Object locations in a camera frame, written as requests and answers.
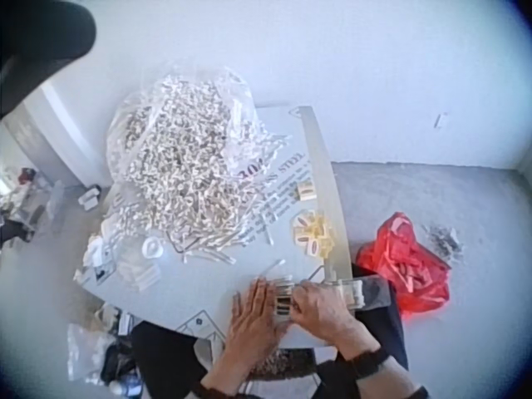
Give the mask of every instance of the wrist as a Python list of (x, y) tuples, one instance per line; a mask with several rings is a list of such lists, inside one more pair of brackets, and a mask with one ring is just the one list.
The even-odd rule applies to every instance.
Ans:
[(356, 319), (353, 319), (353, 323), (344, 326), (332, 344), (346, 360), (352, 360), (364, 352), (375, 352), (381, 347), (366, 326)]
[(231, 352), (224, 352), (211, 371), (201, 380), (205, 388), (212, 388), (226, 395), (236, 395), (251, 368)]

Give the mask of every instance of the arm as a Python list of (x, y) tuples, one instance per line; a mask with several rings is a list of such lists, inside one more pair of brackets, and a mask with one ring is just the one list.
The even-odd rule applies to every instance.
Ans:
[[(347, 310), (342, 295), (335, 289), (304, 282), (293, 291), (290, 316), (312, 335), (334, 345), (349, 362), (363, 353), (380, 349), (379, 342), (367, 328)], [(421, 388), (393, 357), (383, 362), (378, 371), (356, 381), (362, 399), (404, 399)]]
[(237, 294), (233, 298), (233, 317), (221, 358), (201, 380), (205, 390), (214, 390), (210, 397), (219, 394), (236, 395), (251, 370), (278, 346), (288, 329), (287, 324), (276, 326), (273, 322), (275, 288), (265, 279), (251, 284), (245, 303)]

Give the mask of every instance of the gray floor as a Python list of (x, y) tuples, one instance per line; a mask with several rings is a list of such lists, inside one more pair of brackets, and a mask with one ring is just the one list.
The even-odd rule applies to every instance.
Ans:
[[(411, 371), (434, 397), (498, 397), (532, 343), (532, 195), (524, 181), (476, 168), (334, 169), (354, 254), (397, 210), (423, 244), (422, 225), (456, 228), (465, 249), (451, 272), (451, 302), (405, 322)], [(92, 215), (73, 198), (64, 212), (52, 231), (2, 253), (0, 365), (23, 397), (111, 398), (67, 380), (67, 324), (87, 320), (99, 301), (71, 281)]]

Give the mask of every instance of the fingers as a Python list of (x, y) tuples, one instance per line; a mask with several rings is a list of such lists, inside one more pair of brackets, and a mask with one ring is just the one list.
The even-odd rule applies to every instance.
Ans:
[(266, 302), (266, 292), (268, 290), (268, 283), (264, 278), (259, 278), (257, 282), (257, 289), (255, 290), (255, 298), (253, 300), (253, 307), (251, 314), (260, 316), (263, 314), (264, 303)]
[(239, 318), (242, 314), (242, 298), (240, 297), (240, 293), (236, 293), (235, 295), (233, 295), (232, 314), (233, 321)]
[(317, 284), (311, 283), (308, 280), (303, 280), (299, 285), (308, 292), (315, 291), (318, 288)]
[(246, 304), (244, 307), (244, 314), (251, 314), (251, 311), (253, 310), (253, 303), (255, 300), (255, 293), (257, 292), (258, 286), (258, 280), (253, 281), (249, 286), (248, 292), (246, 293)]
[(308, 292), (302, 286), (296, 286), (292, 290), (292, 300), (301, 308), (303, 303), (307, 302)]
[(290, 320), (296, 324), (301, 324), (303, 322), (303, 314), (297, 306), (292, 305), (290, 307)]
[(266, 301), (264, 303), (264, 314), (273, 316), (275, 313), (275, 285), (268, 283), (266, 289)]

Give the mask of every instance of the white table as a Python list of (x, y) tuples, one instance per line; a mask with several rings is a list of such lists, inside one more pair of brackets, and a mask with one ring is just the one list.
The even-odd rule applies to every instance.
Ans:
[[(259, 109), (259, 118), (266, 128), (277, 134), (291, 135), (295, 145), (305, 137), (307, 149), (305, 159), (310, 161), (313, 182), (318, 193), (317, 201), (304, 203), (293, 200), (290, 208), (280, 205), (278, 221), (269, 226), (276, 244), (272, 247), (261, 235), (245, 248), (229, 249), (227, 254), (234, 256), (235, 265), (213, 263), (208, 260), (189, 258), (183, 264), (181, 256), (171, 244), (165, 245), (165, 253), (157, 259), (162, 279), (142, 293), (128, 286), (118, 273), (112, 274), (101, 285), (96, 284), (92, 275), (84, 283), (84, 288), (104, 301), (131, 313), (138, 318), (195, 337), (210, 340), (224, 340), (229, 327), (231, 298), (238, 291), (244, 291), (253, 278), (260, 275), (278, 259), (286, 259), (286, 264), (268, 273), (268, 278), (278, 278), (292, 274), (294, 280), (309, 278), (320, 266), (320, 262), (310, 259), (303, 249), (293, 250), (293, 237), (290, 221), (302, 209), (314, 208), (324, 212), (335, 232), (336, 245), (324, 268), (315, 278), (351, 278), (351, 260), (347, 244), (342, 206), (337, 192), (333, 168), (323, 143), (318, 122), (310, 106), (299, 108), (272, 107)], [(297, 165), (301, 175), (301, 165)], [(131, 246), (131, 256), (140, 257), (140, 244)], [(324, 342), (307, 334), (298, 327), (290, 329), (281, 342), (281, 347), (320, 347)]]

